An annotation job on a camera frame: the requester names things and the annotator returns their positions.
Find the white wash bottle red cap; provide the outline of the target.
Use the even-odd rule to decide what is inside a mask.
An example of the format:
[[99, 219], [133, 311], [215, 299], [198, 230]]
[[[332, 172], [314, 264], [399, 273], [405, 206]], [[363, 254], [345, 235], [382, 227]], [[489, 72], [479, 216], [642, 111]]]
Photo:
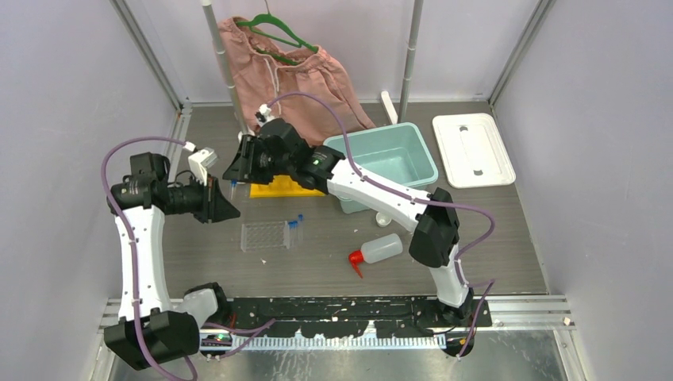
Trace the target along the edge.
[[348, 262], [362, 279], [363, 274], [359, 269], [361, 263], [374, 264], [401, 254], [403, 251], [402, 240], [398, 234], [392, 233], [373, 241], [365, 242], [359, 250], [355, 250], [348, 256]]

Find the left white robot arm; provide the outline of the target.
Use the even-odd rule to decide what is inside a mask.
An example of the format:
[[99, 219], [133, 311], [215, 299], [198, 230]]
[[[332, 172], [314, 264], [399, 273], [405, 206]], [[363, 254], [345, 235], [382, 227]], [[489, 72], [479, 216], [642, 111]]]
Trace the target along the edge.
[[170, 160], [157, 153], [129, 159], [131, 172], [110, 187], [112, 209], [122, 245], [122, 300], [118, 322], [104, 329], [107, 347], [135, 370], [195, 354], [199, 330], [226, 325], [232, 308], [216, 283], [186, 291], [173, 306], [165, 279], [163, 227], [170, 215], [191, 214], [203, 223], [238, 218], [240, 211], [221, 193], [208, 169], [217, 156], [210, 148], [188, 158], [186, 184], [169, 180]]

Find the white bin lid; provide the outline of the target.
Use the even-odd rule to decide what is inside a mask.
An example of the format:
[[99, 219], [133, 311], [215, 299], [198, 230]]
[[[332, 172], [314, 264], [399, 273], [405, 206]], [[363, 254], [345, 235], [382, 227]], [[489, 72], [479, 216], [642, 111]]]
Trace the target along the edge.
[[452, 187], [500, 187], [515, 182], [516, 173], [491, 115], [438, 115], [432, 126]]

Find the clear acrylic tube rack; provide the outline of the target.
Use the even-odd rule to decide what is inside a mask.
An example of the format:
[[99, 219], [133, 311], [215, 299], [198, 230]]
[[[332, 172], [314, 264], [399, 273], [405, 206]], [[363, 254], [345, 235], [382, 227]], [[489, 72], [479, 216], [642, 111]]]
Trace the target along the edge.
[[288, 221], [251, 222], [241, 226], [240, 248], [252, 252], [272, 248], [290, 248]]

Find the teal plastic bin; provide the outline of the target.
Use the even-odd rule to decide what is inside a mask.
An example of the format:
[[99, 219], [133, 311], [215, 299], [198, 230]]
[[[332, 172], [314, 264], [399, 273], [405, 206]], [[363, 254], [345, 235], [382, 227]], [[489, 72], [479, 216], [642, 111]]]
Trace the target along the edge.
[[435, 161], [414, 123], [349, 133], [348, 142], [358, 167], [395, 183], [424, 190], [438, 179]]

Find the small white cup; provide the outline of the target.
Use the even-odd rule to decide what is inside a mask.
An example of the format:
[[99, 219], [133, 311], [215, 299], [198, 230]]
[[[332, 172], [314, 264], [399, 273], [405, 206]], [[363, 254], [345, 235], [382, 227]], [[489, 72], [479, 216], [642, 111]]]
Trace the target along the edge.
[[392, 218], [382, 214], [380, 212], [377, 212], [375, 215], [375, 223], [379, 227], [387, 227], [390, 223], [392, 222]]

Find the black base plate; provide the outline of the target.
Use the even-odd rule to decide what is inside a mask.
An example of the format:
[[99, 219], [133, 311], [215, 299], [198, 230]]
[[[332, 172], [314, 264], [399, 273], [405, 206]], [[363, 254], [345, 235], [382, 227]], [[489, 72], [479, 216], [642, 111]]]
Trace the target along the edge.
[[431, 337], [492, 325], [488, 304], [469, 298], [454, 309], [429, 296], [233, 298], [209, 322], [234, 329], [256, 329], [271, 319], [266, 337], [361, 337], [369, 325], [377, 338]]

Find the blue capped tube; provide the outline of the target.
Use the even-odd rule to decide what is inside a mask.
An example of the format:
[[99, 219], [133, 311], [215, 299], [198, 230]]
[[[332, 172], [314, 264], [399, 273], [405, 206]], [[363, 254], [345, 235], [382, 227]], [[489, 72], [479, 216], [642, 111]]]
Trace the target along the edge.
[[236, 192], [237, 192], [237, 184], [238, 182], [234, 179], [230, 181], [230, 187], [229, 187], [229, 199], [231, 201], [235, 200]]
[[293, 248], [298, 243], [298, 221], [288, 222], [288, 248]]

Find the white rack foot right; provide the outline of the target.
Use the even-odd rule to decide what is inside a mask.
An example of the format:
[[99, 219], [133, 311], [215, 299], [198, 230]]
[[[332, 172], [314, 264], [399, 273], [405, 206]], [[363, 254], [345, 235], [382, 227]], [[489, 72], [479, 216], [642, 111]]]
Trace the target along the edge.
[[392, 102], [390, 93], [387, 90], [380, 92], [380, 102], [383, 106], [383, 109], [386, 113], [387, 119], [391, 125], [398, 123], [398, 113], [395, 109], [394, 103]]

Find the metal rack pole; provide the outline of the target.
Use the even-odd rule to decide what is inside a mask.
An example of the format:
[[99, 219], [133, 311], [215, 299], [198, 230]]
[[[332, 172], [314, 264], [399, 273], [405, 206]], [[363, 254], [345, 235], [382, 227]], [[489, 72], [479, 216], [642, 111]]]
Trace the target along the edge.
[[221, 39], [217, 20], [213, 10], [213, 2], [211, 0], [201, 0], [200, 3], [206, 18], [206, 23], [208, 25], [213, 46], [217, 55], [217, 64], [224, 78], [225, 85], [228, 89], [229, 96], [233, 104], [234, 116], [237, 120], [240, 133], [242, 135], [246, 135], [248, 134], [248, 125], [244, 119], [239, 94], [237, 92], [237, 87], [234, 83], [232, 72], [229, 66], [229, 60], [226, 54], [225, 45], [223, 43], [223, 40]]
[[420, 32], [421, 17], [424, 1], [415, 0], [413, 2], [413, 13], [410, 24], [410, 34], [406, 47], [406, 61], [402, 77], [402, 88], [398, 105], [398, 123], [406, 119], [406, 111], [410, 98], [410, 84], [413, 76], [413, 68], [417, 49], [417, 40]]

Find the pink shorts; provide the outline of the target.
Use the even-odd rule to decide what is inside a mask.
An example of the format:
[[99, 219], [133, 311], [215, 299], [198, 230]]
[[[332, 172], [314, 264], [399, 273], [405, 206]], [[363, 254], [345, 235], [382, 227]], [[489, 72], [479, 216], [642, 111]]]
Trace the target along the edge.
[[292, 124], [311, 145], [343, 129], [373, 129], [341, 63], [322, 47], [285, 52], [274, 42], [241, 26], [242, 17], [217, 24], [240, 99], [242, 117], [256, 132], [259, 107], [281, 96], [272, 113]]

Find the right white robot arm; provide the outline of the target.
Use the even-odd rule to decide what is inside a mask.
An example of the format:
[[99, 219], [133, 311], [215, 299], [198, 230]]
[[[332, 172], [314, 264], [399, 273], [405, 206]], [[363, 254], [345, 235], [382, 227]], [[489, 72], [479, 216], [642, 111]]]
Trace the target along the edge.
[[460, 223], [446, 190], [428, 193], [376, 175], [341, 151], [309, 145], [282, 118], [264, 123], [256, 136], [243, 136], [223, 177], [269, 184], [277, 175], [308, 190], [350, 198], [403, 226], [412, 234], [409, 254], [429, 269], [436, 285], [443, 320], [458, 326], [471, 316], [474, 291], [456, 262]]

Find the right metal rack pole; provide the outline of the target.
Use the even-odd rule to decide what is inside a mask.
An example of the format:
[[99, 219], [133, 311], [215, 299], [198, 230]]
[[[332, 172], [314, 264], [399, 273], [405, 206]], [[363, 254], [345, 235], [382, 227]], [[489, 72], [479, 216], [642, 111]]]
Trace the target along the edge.
[[406, 111], [410, 98], [410, 84], [413, 76], [413, 68], [417, 49], [417, 40], [420, 32], [421, 17], [424, 1], [415, 0], [413, 2], [413, 13], [410, 24], [410, 34], [406, 47], [406, 61], [402, 77], [402, 88], [398, 105], [398, 123], [406, 119]]

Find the left metal rack pole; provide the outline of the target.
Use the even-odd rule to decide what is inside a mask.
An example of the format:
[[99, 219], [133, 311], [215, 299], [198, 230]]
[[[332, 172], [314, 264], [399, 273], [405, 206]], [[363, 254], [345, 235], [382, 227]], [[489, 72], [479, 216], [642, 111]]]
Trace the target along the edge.
[[217, 20], [213, 10], [213, 2], [211, 0], [201, 0], [200, 3], [206, 18], [206, 23], [208, 25], [213, 46], [217, 55], [217, 64], [224, 78], [225, 85], [228, 89], [229, 96], [233, 104], [234, 116], [237, 120], [240, 133], [242, 135], [246, 135], [248, 134], [248, 125], [244, 119], [239, 94], [237, 92], [237, 87], [234, 83], [232, 72], [229, 66], [229, 60], [226, 54], [225, 45], [223, 43], [223, 40], [221, 39]]

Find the yellow test tube rack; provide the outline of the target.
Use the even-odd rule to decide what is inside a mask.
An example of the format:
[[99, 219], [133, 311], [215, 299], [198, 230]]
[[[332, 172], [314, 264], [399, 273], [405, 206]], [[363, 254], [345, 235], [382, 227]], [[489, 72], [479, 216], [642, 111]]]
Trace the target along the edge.
[[250, 198], [293, 198], [325, 196], [319, 190], [301, 187], [289, 175], [277, 175], [269, 184], [252, 184]]

